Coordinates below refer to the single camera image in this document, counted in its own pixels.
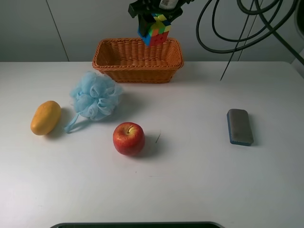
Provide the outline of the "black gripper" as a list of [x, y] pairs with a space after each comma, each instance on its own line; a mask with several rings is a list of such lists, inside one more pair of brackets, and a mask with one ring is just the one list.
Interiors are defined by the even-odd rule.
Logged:
[[159, 4], [160, 0], [136, 0], [129, 4], [128, 13], [132, 18], [138, 16], [139, 32], [142, 37], [145, 37], [148, 30], [153, 24], [153, 16], [151, 13], [164, 14], [166, 19], [171, 23], [175, 18], [182, 15], [183, 10], [181, 7], [189, 0], [178, 0], [174, 9], [161, 9]]

